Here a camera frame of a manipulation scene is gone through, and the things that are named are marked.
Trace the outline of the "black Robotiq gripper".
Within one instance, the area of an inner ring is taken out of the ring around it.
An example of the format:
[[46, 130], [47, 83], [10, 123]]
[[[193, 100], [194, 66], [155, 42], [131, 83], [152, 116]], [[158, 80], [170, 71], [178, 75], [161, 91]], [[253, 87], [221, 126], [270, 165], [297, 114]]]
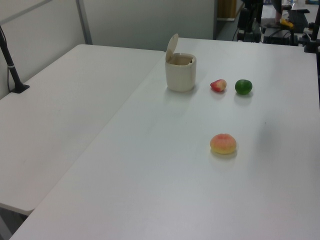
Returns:
[[[251, 32], [250, 27], [250, 16], [251, 11], [249, 9], [255, 9], [256, 7], [262, 4], [262, 0], [246, 0], [246, 8], [243, 8], [240, 11], [239, 19], [237, 23], [238, 33], [237, 41], [243, 41], [246, 34]], [[257, 8], [254, 10], [252, 15], [252, 37], [253, 41], [261, 40], [261, 17], [262, 17], [262, 8]]]

